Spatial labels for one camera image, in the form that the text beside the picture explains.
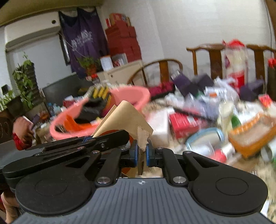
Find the wooden chair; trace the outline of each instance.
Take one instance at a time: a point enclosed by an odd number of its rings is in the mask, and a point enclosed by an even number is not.
[[[276,58],[276,49],[272,49],[268,46],[259,46],[255,44],[247,44],[246,47],[254,51],[256,78],[265,79],[264,51],[268,50],[273,52],[274,58]],[[187,47],[186,49],[187,51],[191,51],[193,54],[193,69],[195,75],[197,75],[196,52],[198,50],[206,50],[209,52],[210,56],[211,78],[215,79],[216,77],[220,77],[222,79],[221,51],[225,49],[225,47],[222,44],[203,44],[195,48]]]
[[[144,78],[144,82],[145,82],[145,85],[148,86],[148,82],[147,82],[147,79],[146,79],[146,74],[145,74],[145,71],[144,69],[150,65],[153,65],[153,64],[156,64],[156,63],[159,63],[159,68],[160,68],[160,80],[161,80],[161,83],[162,82],[168,82],[169,81],[169,66],[168,66],[168,62],[175,62],[178,64],[179,66],[179,69],[182,71],[183,70],[183,65],[180,61],[176,60],[176,59],[162,59],[162,60],[157,60],[157,61],[154,61],[154,62],[150,62],[148,64],[145,64],[143,67],[141,67],[140,69],[138,69],[128,80],[127,84],[133,84],[134,85],[134,82],[133,82],[133,79],[138,75],[138,73],[140,71],[142,71],[143,73],[143,78]]]

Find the white wall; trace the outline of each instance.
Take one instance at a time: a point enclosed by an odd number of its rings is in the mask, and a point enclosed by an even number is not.
[[[71,67],[66,66],[58,35],[35,41],[7,53],[7,61],[12,84],[12,71],[24,62],[23,52],[34,63],[39,88],[71,75]]]
[[[191,52],[186,47],[221,43],[237,38],[245,44],[270,46],[270,31],[263,0],[105,0],[100,9],[103,26],[109,13],[124,13],[136,29],[144,62],[176,58],[193,76]],[[275,38],[272,29],[272,47]],[[249,52],[250,80],[254,56]],[[209,55],[197,53],[198,72],[210,74]]]
[[[0,87],[6,84],[11,88],[5,53],[4,27],[0,27]]]

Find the ceiling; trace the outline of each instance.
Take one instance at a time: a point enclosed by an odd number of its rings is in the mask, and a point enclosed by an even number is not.
[[[101,6],[104,0],[4,0],[0,3],[0,26],[49,11]]]

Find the hanging cloth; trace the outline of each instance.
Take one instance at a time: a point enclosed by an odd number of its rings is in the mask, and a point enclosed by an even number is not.
[[[108,45],[97,10],[87,12],[77,8],[77,12],[77,17],[62,12],[59,12],[59,16],[65,40],[71,45],[67,44],[72,72],[84,78],[85,70],[77,59],[86,56],[96,60],[108,55]]]

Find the round disc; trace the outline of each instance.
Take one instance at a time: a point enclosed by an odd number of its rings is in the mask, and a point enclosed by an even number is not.
[[[207,168],[192,186],[197,201],[207,209],[227,215],[259,212],[267,197],[266,184],[250,173]]]
[[[77,169],[69,167],[28,175],[15,190],[22,208],[38,215],[68,213],[83,205],[90,193],[89,181]]]

